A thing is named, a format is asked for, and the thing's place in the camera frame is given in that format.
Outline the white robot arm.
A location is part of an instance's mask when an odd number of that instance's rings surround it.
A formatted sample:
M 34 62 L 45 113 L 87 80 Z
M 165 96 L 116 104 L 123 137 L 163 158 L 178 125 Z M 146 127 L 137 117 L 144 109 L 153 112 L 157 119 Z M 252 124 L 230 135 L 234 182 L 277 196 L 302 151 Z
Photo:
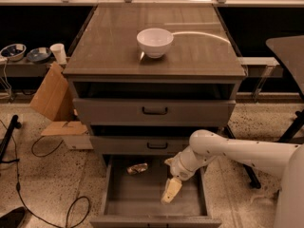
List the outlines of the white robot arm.
M 208 130 L 197 130 L 184 150 L 165 161 L 172 177 L 166 182 L 161 201 L 171 202 L 182 183 L 217 156 L 281 179 L 274 228 L 304 228 L 303 144 L 228 139 Z

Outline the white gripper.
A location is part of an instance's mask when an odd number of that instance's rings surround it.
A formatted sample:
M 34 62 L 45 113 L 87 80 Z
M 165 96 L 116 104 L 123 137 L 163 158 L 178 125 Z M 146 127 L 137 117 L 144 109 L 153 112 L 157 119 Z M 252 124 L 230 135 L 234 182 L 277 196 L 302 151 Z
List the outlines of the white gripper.
M 181 181 L 188 181 L 197 170 L 207 166 L 214 158 L 215 156 L 201 155 L 195 152 L 191 146 L 187 146 L 175 157 L 166 159 L 164 163 L 170 166 L 170 173 L 174 178 L 166 181 L 161 202 L 170 203 L 181 190 Z

